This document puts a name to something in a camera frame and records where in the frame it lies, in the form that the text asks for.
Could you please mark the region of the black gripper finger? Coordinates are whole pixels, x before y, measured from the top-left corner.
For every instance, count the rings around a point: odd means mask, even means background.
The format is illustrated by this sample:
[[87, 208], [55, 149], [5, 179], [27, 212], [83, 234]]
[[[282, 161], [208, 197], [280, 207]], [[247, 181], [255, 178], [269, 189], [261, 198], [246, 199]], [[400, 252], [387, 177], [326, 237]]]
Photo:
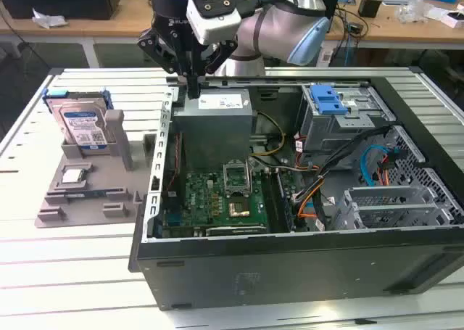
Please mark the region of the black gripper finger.
[[225, 40], [213, 45], [194, 45], [194, 98], [201, 91], [200, 77], [213, 74], [237, 48], [237, 40]]
[[169, 30], [167, 41], [164, 41], [154, 28], [147, 29], [141, 34], [137, 44], [165, 72], [183, 77], [188, 97], [194, 98], [194, 73], [191, 60], [181, 34], [177, 30]]

